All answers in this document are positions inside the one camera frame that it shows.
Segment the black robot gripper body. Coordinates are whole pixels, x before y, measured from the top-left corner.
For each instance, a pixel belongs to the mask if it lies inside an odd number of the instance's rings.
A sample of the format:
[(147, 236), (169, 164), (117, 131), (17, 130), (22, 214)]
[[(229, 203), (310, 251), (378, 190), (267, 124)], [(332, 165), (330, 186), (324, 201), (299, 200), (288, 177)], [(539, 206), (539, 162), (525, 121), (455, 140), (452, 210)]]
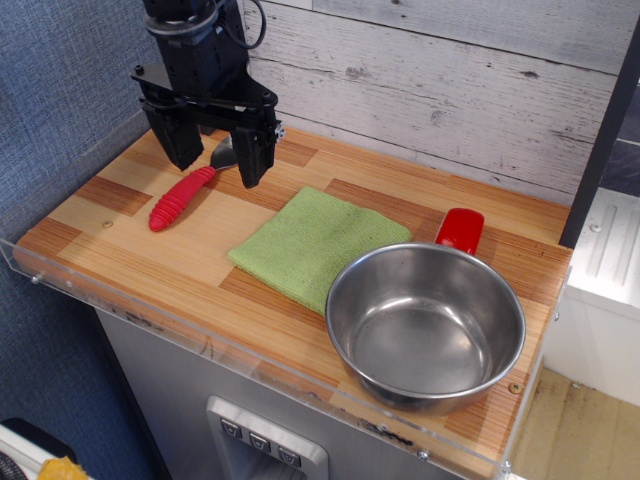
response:
[(248, 53), (224, 33), (200, 42), (160, 38), (161, 64), (131, 72), (149, 107), (208, 129), (255, 129), (272, 142), (284, 136), (277, 95), (251, 78)]

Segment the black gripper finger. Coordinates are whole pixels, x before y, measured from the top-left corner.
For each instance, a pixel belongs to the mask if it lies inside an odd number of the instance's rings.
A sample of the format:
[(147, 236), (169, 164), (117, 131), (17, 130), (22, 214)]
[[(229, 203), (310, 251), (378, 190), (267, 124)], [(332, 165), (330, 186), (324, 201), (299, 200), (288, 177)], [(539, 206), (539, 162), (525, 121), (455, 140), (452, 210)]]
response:
[(232, 131), (232, 148), (242, 183), (246, 189), (259, 185), (274, 165), (276, 132), (273, 127), (236, 127)]
[(180, 171), (189, 168), (204, 150), (199, 126), (178, 110), (144, 107), (143, 111), (170, 162)]

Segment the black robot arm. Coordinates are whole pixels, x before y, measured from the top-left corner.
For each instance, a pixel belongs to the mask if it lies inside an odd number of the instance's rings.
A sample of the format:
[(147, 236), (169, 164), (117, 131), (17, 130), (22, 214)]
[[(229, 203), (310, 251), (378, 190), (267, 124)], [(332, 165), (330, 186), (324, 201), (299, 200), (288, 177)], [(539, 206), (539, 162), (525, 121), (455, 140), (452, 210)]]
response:
[(234, 1), (147, 1), (144, 23), (162, 61), (137, 65), (141, 108), (172, 164), (186, 170), (203, 152), (201, 133), (230, 134), (245, 188), (273, 166), (283, 136), (277, 95), (248, 72), (248, 43)]

